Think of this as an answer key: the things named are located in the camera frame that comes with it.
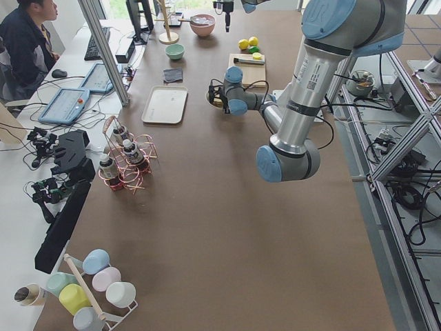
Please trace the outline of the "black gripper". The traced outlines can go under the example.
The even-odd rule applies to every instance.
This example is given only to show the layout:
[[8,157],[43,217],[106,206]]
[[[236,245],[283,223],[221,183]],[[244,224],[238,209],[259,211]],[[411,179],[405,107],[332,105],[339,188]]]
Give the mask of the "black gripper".
[[234,1],[212,1],[216,14],[225,14],[225,31],[229,32],[231,26],[231,13],[234,11]]
[[212,106],[222,109],[224,113],[229,112],[228,99],[224,93],[223,83],[218,79],[210,81],[207,100]]

